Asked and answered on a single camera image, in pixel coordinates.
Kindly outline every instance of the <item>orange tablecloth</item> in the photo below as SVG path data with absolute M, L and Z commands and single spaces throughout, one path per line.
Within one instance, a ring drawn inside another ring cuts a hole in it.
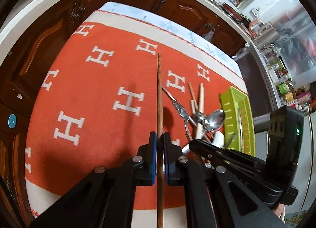
M 183 39 L 134 18 L 95 11 L 57 56 L 31 116 L 25 175 L 35 216 L 96 166 L 119 166 L 148 142 L 156 130 L 158 52 L 162 84 L 187 110 L 188 81 L 196 95 L 204 83 L 205 113 L 220 108 L 219 95 L 229 86 L 246 91 L 240 77 Z M 203 69 L 205 76 L 199 75 Z M 163 119 L 174 143 L 184 146 L 183 120 L 166 95 Z M 166 186 L 164 204 L 184 206 L 183 189 Z M 134 209 L 156 209 L 156 185 L 137 187 Z

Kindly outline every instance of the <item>table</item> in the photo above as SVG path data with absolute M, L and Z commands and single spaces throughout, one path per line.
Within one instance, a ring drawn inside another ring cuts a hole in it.
M 205 113 L 229 86 L 247 93 L 238 65 L 197 34 L 155 14 L 109 2 L 90 15 L 52 64 L 31 116 L 25 154 L 28 199 L 38 216 L 96 166 L 119 166 L 156 130 L 157 54 L 162 84 L 190 110 L 205 87 Z M 187 143 L 163 95 L 164 131 Z M 165 186 L 164 226 L 186 227 L 184 191 Z M 132 227 L 155 227 L 156 184 L 137 187 Z

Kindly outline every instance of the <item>pile of utensils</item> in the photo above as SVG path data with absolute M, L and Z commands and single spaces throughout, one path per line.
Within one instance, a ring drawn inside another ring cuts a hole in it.
M 209 115 L 204 114 L 204 86 L 200 83 L 199 87 L 199 99 L 198 103 L 190 82 L 188 82 L 188 88 L 191 94 L 190 106 L 191 106 L 191 116 L 185 110 L 183 105 L 181 105 L 164 87 L 163 91 L 171 99 L 171 102 L 177 112 L 184 120 L 184 127 L 186 131 L 186 137 L 188 141 L 193 140 L 189 128 L 188 122 L 190 122 L 195 128 L 194 139 L 202 139 L 210 144 L 217 147 L 228 147 L 230 142 L 233 140 L 234 135 L 225 143 L 225 138 L 222 132 L 218 131 L 225 122 L 225 112 L 221 109 L 215 110 Z M 182 148 L 183 154 L 188 154 L 190 152 L 188 144 Z

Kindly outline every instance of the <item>dish rack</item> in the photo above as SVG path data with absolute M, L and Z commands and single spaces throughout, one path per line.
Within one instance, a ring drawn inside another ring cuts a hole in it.
M 255 134 L 248 96 L 230 86 L 225 93 L 221 94 L 220 99 L 222 109 L 226 114 L 225 139 L 228 140 L 235 133 L 229 149 L 255 156 Z

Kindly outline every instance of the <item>metal screw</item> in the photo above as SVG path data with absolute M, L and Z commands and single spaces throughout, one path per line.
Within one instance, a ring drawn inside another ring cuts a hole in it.
M 207 168 L 214 169 L 211 163 L 205 163 L 205 166 L 206 166 Z
M 178 158 L 178 160 L 181 162 L 181 163 L 187 163 L 188 162 L 188 158 L 186 156 L 180 156 Z
M 97 174 L 102 174 L 105 171 L 105 168 L 103 166 L 98 166 L 94 169 L 94 172 Z
M 141 162 L 143 160 L 142 156 L 136 155 L 132 159 L 134 162 Z
M 226 172 L 226 168 L 224 168 L 223 166 L 217 166 L 216 171 L 220 174 L 224 174 Z

